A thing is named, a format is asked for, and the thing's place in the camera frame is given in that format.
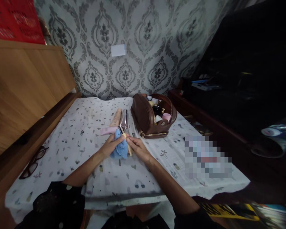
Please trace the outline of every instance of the white sheet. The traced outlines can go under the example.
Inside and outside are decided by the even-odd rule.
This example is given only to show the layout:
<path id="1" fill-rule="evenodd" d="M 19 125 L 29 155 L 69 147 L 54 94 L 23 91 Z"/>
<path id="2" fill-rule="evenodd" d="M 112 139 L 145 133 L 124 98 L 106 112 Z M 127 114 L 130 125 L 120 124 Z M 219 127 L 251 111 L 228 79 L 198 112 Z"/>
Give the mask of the white sheet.
<path id="1" fill-rule="evenodd" d="M 132 98 L 75 100 L 46 140 L 45 146 L 49 149 L 37 161 L 34 174 L 24 180 L 17 179 L 6 194 L 5 205 L 17 223 L 32 210 L 33 201 L 47 190 L 51 181 L 64 180 L 97 152 L 109 136 L 100 136 L 100 129 L 110 125 L 118 108 L 128 109 L 129 134 L 139 137 L 130 112 L 132 101 Z M 235 192 L 249 184 L 250 181 L 235 166 L 232 178 L 187 178 L 183 140 L 187 135 L 199 136 L 199 133 L 178 114 L 167 137 L 143 139 L 143 142 L 191 196 L 210 199 L 217 193 Z M 126 204 L 127 200 L 134 198 L 154 197 L 152 202 L 165 200 L 154 177 L 136 155 L 126 160 L 105 159 L 89 177 L 83 192 L 88 202 L 86 208 L 92 209 L 104 209 L 108 203 Z"/>

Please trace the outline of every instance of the eyeglasses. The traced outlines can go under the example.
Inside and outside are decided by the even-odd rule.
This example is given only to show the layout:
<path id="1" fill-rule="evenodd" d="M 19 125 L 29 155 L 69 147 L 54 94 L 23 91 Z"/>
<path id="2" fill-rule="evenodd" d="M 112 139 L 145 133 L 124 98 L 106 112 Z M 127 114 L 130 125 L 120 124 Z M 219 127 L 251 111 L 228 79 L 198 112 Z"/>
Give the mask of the eyeglasses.
<path id="1" fill-rule="evenodd" d="M 47 148 L 45 148 L 44 146 L 39 147 L 39 149 L 37 150 L 37 152 L 35 153 L 35 155 L 31 159 L 31 161 L 29 162 L 27 167 L 24 169 L 24 171 L 21 174 L 21 176 L 19 177 L 19 179 L 28 178 L 33 174 L 33 172 L 36 170 L 36 168 L 38 166 L 38 163 L 36 161 L 41 159 L 45 155 L 45 152 L 47 151 L 47 149 L 48 149 L 48 147 Z"/>

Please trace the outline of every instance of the damask wallpaper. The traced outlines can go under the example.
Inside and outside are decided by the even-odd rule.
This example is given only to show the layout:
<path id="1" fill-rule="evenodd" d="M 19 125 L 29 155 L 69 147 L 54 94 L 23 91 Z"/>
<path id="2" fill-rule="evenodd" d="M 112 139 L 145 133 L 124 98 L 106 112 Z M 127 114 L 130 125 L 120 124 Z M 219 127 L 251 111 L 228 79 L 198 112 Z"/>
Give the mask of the damask wallpaper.
<path id="1" fill-rule="evenodd" d="M 233 0 L 35 0 L 83 96 L 166 93 L 190 76 Z M 126 55 L 111 57 L 111 45 Z"/>

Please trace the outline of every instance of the brown makeup bag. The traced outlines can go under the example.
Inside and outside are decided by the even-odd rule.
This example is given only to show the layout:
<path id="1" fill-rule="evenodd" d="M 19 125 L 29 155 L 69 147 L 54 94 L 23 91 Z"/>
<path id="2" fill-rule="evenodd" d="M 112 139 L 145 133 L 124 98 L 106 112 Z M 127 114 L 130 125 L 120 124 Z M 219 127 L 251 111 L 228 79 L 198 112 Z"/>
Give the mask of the brown makeup bag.
<path id="1" fill-rule="evenodd" d="M 160 94 L 152 94 L 153 98 L 162 100 L 161 108 L 165 108 L 164 113 L 171 115 L 170 120 L 163 119 L 155 125 L 155 114 L 146 97 L 135 94 L 131 113 L 135 126 L 142 138 L 162 138 L 167 136 L 168 130 L 177 118 L 176 108 L 169 98 Z"/>

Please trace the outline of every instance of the wooden bed frame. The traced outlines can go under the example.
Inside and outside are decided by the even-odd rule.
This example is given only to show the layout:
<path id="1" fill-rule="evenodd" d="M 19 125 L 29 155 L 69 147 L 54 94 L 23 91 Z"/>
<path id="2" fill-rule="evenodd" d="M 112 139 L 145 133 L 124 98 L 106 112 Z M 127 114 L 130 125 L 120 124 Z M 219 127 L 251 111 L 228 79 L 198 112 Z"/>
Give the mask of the wooden bed frame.
<path id="1" fill-rule="evenodd" d="M 6 192 L 80 97 L 61 47 L 0 40 L 0 228 L 15 227 Z"/>

